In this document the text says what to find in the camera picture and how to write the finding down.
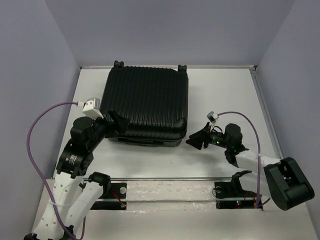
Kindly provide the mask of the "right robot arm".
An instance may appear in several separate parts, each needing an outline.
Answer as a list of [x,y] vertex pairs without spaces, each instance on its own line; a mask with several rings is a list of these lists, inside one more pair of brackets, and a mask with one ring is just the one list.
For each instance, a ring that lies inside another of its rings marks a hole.
[[224,132],[215,131],[207,123],[203,129],[189,136],[186,143],[198,150],[215,145],[225,149],[229,164],[239,168],[231,177],[228,187],[218,187],[218,198],[242,196],[246,192],[271,199],[283,211],[312,200],[315,191],[297,161],[261,156],[243,143],[241,128],[229,123]]

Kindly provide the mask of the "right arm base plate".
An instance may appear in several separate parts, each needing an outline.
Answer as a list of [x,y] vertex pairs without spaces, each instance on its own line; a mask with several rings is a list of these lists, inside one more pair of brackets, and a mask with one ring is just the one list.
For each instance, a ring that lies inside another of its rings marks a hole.
[[236,189],[230,181],[217,181],[211,191],[218,210],[254,209],[256,194]]

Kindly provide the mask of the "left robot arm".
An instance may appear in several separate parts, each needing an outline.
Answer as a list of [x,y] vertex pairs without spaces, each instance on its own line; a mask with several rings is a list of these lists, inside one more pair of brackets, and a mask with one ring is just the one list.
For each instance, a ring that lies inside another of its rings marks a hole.
[[123,135],[129,119],[108,111],[111,120],[99,112],[77,118],[70,130],[70,140],[56,165],[54,184],[45,183],[49,193],[40,222],[26,240],[74,240],[79,228],[84,228],[85,217],[96,200],[110,194],[111,178],[94,172],[88,182],[84,176],[92,163],[93,151],[105,138]]

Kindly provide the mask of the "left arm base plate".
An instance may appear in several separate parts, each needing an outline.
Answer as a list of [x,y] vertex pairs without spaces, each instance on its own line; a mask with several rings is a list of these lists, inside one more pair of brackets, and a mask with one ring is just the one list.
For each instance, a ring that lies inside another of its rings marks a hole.
[[127,209],[127,183],[112,182],[110,190],[104,192],[102,196],[95,201],[91,210],[105,211],[125,211]]

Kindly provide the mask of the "black hard-shell suitcase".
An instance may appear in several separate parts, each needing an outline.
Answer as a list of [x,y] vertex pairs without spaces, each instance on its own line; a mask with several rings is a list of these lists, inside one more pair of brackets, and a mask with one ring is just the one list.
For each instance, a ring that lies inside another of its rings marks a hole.
[[125,134],[111,141],[153,147],[176,147],[188,128],[189,78],[187,66],[177,69],[126,66],[115,61],[100,104],[129,119]]

